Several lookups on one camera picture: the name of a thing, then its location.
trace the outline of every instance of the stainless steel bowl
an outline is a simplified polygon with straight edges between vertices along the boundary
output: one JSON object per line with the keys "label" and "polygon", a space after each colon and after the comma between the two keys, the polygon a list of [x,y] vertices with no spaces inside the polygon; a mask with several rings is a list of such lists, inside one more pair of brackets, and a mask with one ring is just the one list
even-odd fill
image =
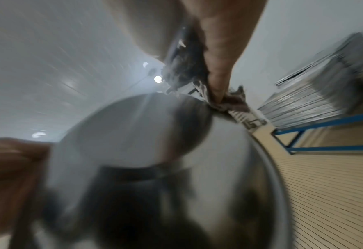
{"label": "stainless steel bowl", "polygon": [[242,125],[190,96],[100,110],[55,145],[44,177],[10,248],[292,248],[273,160]]}

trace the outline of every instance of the cloth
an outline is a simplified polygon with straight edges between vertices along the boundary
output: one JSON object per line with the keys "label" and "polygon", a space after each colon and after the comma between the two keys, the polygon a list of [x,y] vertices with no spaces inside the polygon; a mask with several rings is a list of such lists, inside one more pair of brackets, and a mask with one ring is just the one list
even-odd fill
{"label": "cloth", "polygon": [[204,46],[195,32],[185,32],[165,60],[162,79],[169,84],[167,94],[175,93],[187,84],[193,84],[203,99],[221,112],[250,112],[243,86],[235,92],[227,92],[221,103],[212,100],[208,87],[208,70],[203,56]]}

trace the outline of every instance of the blue metal bar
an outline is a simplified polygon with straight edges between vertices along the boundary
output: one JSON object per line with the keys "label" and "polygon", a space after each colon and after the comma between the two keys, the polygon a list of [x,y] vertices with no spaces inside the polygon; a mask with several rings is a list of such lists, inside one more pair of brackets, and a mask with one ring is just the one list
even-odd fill
{"label": "blue metal bar", "polygon": [[303,131],[299,131],[299,133],[294,137],[294,139],[292,139],[292,141],[289,143],[289,145],[287,146],[287,148],[292,148],[297,141],[302,137],[302,135],[305,133],[305,130]]}
{"label": "blue metal bar", "polygon": [[287,151],[363,151],[363,145],[287,148]]}
{"label": "blue metal bar", "polygon": [[316,128],[325,127],[325,126],[336,126],[336,125],[343,125],[343,124],[360,122],[360,121],[363,121],[363,114],[359,114],[359,115],[355,115],[355,116],[351,116],[351,117],[345,117],[342,119],[337,119],[337,120],[332,120],[332,121],[327,121],[327,122],[323,122],[323,123],[317,123],[317,124],[313,124],[313,125],[309,125],[309,126],[295,128],[295,129],[289,129],[289,130],[284,130],[284,131],[275,130],[273,135],[274,136],[282,135],[282,134],[287,134],[287,133],[292,133],[292,132],[316,129]]}
{"label": "blue metal bar", "polygon": [[272,137],[290,154],[290,155],[293,155],[293,153],[290,151],[290,150],[288,150],[288,147],[287,146],[285,146],[285,144],[283,144],[282,142],[281,142],[281,140],[278,138],[278,137],[276,137],[276,135],[275,135],[275,132],[277,131],[277,129],[275,129],[274,131],[272,131],[270,134],[272,135]]}

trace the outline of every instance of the ceiling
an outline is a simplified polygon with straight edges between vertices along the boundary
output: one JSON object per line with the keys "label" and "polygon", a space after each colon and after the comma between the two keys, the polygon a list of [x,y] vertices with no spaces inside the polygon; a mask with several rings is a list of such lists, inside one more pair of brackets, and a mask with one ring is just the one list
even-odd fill
{"label": "ceiling", "polygon": [[157,91],[162,64],[101,0],[0,0],[0,137],[56,141],[106,103]]}

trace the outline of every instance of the tiled floor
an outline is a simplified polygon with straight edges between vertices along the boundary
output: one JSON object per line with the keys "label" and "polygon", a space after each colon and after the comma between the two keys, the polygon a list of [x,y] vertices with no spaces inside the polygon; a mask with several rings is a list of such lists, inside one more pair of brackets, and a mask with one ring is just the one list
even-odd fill
{"label": "tiled floor", "polygon": [[[254,135],[275,159],[288,187],[295,247],[363,249],[363,153],[290,156],[269,135],[272,130],[265,126]],[[321,145],[362,143],[363,125],[318,131],[301,143],[312,139]]]}

